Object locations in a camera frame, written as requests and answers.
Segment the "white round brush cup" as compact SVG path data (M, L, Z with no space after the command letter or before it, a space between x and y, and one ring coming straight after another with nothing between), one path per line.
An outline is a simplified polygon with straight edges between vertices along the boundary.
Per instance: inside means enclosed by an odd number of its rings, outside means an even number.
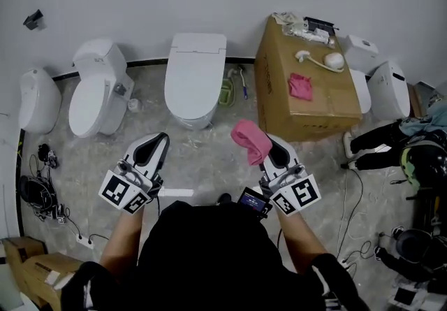
M324 64L332 70L343 71L344 69L345 61L341 53L330 53L324 57L323 61Z

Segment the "clear plastic bag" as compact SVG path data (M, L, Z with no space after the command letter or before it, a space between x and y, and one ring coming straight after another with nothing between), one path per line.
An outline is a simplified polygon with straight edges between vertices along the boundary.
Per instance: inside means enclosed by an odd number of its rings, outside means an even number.
M271 17L281 26L281 30L286 36L294 36L308 41L315 41L325 45L330 44L328 32L319 28L310 28L307 19L292 12L272 13Z

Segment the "white power strip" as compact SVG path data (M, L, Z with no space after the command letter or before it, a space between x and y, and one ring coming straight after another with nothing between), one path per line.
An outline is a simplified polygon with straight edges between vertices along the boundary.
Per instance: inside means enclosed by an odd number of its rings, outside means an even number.
M82 234L78 233L76 235L75 239L76 239L76 242L81 244L82 246L89 248L89 249L94 249L94 243L89 237L85 237Z

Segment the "white long-handled brush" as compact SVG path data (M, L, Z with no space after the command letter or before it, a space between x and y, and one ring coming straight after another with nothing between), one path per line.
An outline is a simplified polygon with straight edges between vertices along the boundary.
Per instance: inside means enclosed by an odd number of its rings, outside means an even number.
M300 63L302 63L304 60L308 60L308 61L312 62L313 64L315 64L315 65L317 65L317 66L319 66L319 67L321 67L321 68L324 68L324 69L327 70L327 71L331 71L331 72L333 72L333 73L342 73L342 72L344 71L344 69L343 69L343 71L337 71L337 70L332 70L332 69L328 68L328 67L324 64L324 61L319 62L319 61L315 60L315 59L311 56L311 53L310 53L309 51L306 51L306 50L300 50L300 51L298 51L298 52L295 54L295 58L296 58Z

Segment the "white oval flat-lid toilet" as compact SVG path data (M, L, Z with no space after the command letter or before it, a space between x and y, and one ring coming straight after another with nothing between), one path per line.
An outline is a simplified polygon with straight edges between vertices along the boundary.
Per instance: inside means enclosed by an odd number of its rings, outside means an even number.
M171 115L192 130L206 128L217 109L226 63L223 34L178 33L168 56L164 97Z

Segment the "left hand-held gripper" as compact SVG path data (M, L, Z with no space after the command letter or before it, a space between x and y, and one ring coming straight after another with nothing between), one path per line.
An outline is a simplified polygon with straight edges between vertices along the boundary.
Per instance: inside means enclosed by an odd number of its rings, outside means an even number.
M114 208L134 215L158 196L169 136L152 133L132 142L113 171L108 170L98 195Z

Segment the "small cardboard box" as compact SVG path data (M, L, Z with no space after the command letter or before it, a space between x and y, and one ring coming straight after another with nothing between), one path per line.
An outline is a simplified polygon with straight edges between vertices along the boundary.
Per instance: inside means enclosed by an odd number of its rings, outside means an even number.
M4 238L2 243L10 265L20 266L33 256L47 254L45 243L29 236Z
M31 293L46 301L53 311L61 311L61 289L82 262L60 253L42 254L27 259L23 275Z

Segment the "large cardboard box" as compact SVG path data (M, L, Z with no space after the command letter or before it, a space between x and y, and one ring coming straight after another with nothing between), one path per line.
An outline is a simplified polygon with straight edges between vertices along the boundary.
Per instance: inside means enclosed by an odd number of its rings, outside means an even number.
M347 66L333 73L308 60L300 63L295 54L306 50L319 61L338 52L322 43L286 36L275 20L268 18L254 62L254 78L259 127L288 142L316 141L349 130L360 123L362 113ZM310 78L312 101L289 95L288 79L292 73Z

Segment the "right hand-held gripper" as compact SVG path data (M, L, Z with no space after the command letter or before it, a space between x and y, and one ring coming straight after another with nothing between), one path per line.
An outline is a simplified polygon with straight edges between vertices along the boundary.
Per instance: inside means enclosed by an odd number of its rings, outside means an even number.
M263 161L262 193L285 216L294 215L321 199L313 174L308 174L291 144L268 134L272 149Z

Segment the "white ceramic urinal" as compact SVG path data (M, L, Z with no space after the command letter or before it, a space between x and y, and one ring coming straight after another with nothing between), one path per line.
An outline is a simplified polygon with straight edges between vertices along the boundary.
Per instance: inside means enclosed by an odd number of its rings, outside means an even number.
M20 128L47 134L54 128L61 106L61 92L43 68L32 68L20 79Z

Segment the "white compact tank toilet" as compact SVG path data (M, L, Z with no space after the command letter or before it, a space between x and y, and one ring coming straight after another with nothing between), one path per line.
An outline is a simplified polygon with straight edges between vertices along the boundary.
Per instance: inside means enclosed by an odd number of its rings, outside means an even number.
M372 42L354 35L347 35L343 52L356 89L361 113L366 114L372 105L366 76L375 68L379 51Z

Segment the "person's left forearm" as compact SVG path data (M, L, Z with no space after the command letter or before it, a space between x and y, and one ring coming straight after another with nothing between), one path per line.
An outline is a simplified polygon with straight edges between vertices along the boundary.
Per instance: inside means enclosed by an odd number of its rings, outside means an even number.
M122 213L101 255L100 264L117 279L137 265L144 209Z

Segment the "black screen device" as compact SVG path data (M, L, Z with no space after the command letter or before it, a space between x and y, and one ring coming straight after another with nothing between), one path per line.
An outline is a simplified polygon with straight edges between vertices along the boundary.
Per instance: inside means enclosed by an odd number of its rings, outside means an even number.
M272 205L268 198L264 197L262 193L245 187L240 195L237 204L242 205L245 209L251 210L256 214L259 220L267 219L268 213L272 209Z

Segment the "pink cloth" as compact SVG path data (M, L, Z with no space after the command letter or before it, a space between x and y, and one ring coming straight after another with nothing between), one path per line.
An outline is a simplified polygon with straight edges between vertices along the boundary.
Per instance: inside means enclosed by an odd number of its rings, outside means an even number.
M251 120L240 120L230 133L233 141L247 150L251 166L260 165L272 149L272 141L258 125Z
M288 79L288 91L290 96L297 99L305 101L312 101L313 99L311 79L297 73L290 75Z

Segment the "black metal rack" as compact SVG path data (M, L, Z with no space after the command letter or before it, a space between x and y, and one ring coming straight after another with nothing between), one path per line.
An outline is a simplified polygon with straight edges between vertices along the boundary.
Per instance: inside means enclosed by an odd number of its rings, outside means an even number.
M331 22L326 22L324 20L319 20L312 17L305 17L305 20L308 23L309 30L315 31L316 29L320 29L329 33L330 36L334 36L335 32L339 30L339 28L335 27L335 25Z

